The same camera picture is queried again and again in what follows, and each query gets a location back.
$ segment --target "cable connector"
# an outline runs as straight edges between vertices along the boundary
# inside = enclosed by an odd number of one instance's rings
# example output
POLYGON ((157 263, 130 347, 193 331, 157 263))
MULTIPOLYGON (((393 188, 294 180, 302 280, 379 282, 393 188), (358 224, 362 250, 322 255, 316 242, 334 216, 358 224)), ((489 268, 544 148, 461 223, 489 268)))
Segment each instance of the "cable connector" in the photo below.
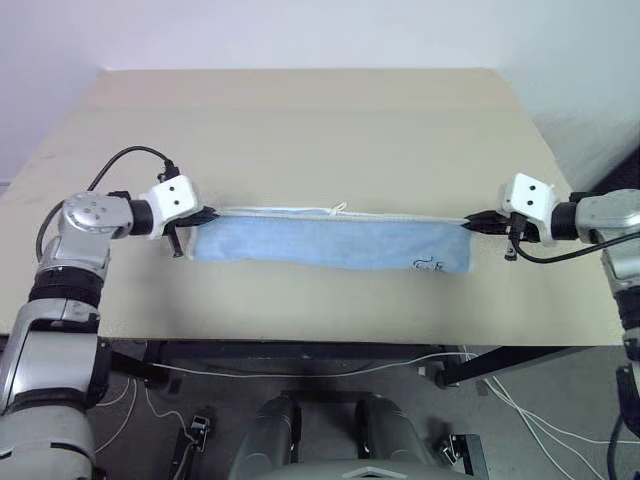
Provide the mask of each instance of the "cable connector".
POLYGON ((178 175, 180 175, 180 169, 176 167, 175 163, 167 158, 164 160, 164 172, 158 174, 158 181, 160 183, 166 182, 178 175))
POLYGON ((520 243, 527 228, 527 217, 521 213, 512 212, 509 218, 509 246, 504 254, 504 259, 508 262, 515 262, 518 259, 515 245, 520 243))

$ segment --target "black cable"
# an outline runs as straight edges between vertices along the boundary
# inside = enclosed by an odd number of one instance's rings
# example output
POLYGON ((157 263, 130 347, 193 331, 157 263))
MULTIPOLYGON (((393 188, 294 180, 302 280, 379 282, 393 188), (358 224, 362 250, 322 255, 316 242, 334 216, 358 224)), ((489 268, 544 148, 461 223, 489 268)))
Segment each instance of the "black cable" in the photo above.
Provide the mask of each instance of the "black cable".
POLYGON ((91 184, 89 185, 89 188, 87 188, 87 191, 91 192, 98 186, 98 183, 100 183, 100 181, 102 180, 102 177, 104 177, 104 175, 109 171, 109 169, 113 166, 114 163, 116 163, 120 158, 124 157, 127 153, 131 153, 135 151, 151 153, 156 157, 160 157, 162 161, 165 162, 165 166, 167 165, 173 166, 173 162, 169 160, 169 158, 164 153, 159 152, 155 148, 145 147, 142 145, 134 145, 132 147, 127 147, 123 150, 120 150, 118 153, 116 153, 113 157, 109 159, 109 161, 105 164, 105 166, 102 167, 102 170, 98 172, 98 175, 96 175, 96 178, 93 179, 93 182, 91 182, 91 184))
POLYGON ((618 446, 618 437, 622 429, 622 415, 618 415, 611 437, 609 438, 609 447, 607 448, 607 472, 609 472, 609 480, 618 480, 616 475, 616 447, 618 446))
POLYGON ((38 263, 42 260, 42 243, 44 242, 44 235, 47 233, 47 227, 51 223, 51 220, 53 220, 53 217, 56 216, 56 213, 60 211, 63 203, 64 202, 56 203, 49 213, 47 213, 47 216, 44 217, 44 221, 38 229, 38 236, 36 237, 36 258, 38 259, 38 263))
POLYGON ((582 257, 583 255, 588 255, 589 253, 597 252, 608 247, 613 247, 614 245, 618 245, 620 243, 628 242, 629 240, 633 240, 634 238, 640 238, 640 232, 630 233, 628 235, 614 238, 613 240, 607 240, 606 242, 583 248, 582 250, 576 250, 575 252, 565 253, 564 255, 558 255, 557 257, 548 258, 539 258, 529 255, 527 252, 522 250, 518 241, 511 242, 511 244, 513 245, 513 249, 516 251, 516 253, 525 260, 529 260, 533 263, 556 263, 562 262, 564 260, 571 260, 572 258, 582 257))
MULTIPOLYGON (((98 175, 96 175, 96 178, 94 178, 93 181, 89 184, 87 191, 91 192, 95 190, 95 188, 98 186, 102 178, 105 176, 105 174, 109 171, 109 169, 113 166, 114 163, 116 163, 120 158, 124 157, 127 153, 131 153, 135 151, 148 152, 155 155, 156 157, 159 157, 164 162, 165 170, 167 171, 175 169, 175 165, 173 164, 173 162, 162 152, 159 152, 155 148, 145 147, 143 145, 133 145, 131 147, 127 147, 123 150, 120 150, 113 157, 111 157, 109 161, 105 164, 105 166, 102 167, 102 170, 98 172, 98 175)), ((36 237, 36 258, 38 259, 38 262, 40 262, 40 260, 42 259, 42 243, 44 242, 44 236, 47 233, 47 228, 49 228, 49 224, 51 223, 51 220, 53 220, 53 217, 55 217, 56 214, 62 208, 63 203, 64 202, 58 202, 51 209, 51 211, 49 211, 44 221, 40 225, 40 229, 38 230, 38 235, 36 237)))

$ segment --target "blue towel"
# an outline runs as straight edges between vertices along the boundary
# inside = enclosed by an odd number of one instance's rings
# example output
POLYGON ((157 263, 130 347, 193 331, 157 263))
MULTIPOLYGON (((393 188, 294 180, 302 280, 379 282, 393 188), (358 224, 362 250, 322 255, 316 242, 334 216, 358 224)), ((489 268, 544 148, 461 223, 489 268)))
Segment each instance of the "blue towel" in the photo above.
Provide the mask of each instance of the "blue towel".
POLYGON ((231 209, 197 228, 194 260, 265 260, 352 270, 424 268, 466 273, 462 221, 325 209, 231 209))

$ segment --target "beige tabletop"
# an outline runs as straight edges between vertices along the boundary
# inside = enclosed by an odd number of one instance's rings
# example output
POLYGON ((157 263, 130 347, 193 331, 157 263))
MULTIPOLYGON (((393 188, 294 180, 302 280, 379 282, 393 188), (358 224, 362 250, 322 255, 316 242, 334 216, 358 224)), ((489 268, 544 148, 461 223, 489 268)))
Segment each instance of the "beige tabletop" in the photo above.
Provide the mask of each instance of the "beige tabletop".
MULTIPOLYGON (((102 74, 0 200, 0 331, 36 268, 58 200, 129 145, 175 160, 220 206, 333 207, 460 217, 494 207, 523 172, 568 186, 509 87, 490 70, 239 70, 102 74)), ((99 190, 136 195, 160 162, 123 158, 99 190)), ((467 275, 174 260, 167 240, 113 243, 100 333, 125 338, 603 345, 621 333, 598 255, 506 262, 474 240, 467 275)), ((536 254, 556 250, 528 246, 536 254)))

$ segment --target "table leg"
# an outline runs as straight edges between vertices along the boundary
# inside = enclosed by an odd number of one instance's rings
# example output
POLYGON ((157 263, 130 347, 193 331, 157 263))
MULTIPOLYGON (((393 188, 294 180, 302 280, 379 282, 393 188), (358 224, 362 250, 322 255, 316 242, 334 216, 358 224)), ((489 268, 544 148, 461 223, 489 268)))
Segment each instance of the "table leg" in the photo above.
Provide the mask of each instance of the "table leg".
POLYGON ((535 365, 576 353, 589 347, 499 347, 458 365, 449 364, 436 376, 438 385, 448 387, 463 380, 535 365))
POLYGON ((111 352, 111 370, 144 380, 149 388, 160 387, 169 381, 169 372, 119 352, 111 352))
POLYGON ((440 345, 353 343, 353 342, 287 342, 287 341, 149 341, 144 361, 171 363, 192 358, 250 359, 376 359, 404 360, 447 350, 440 345))

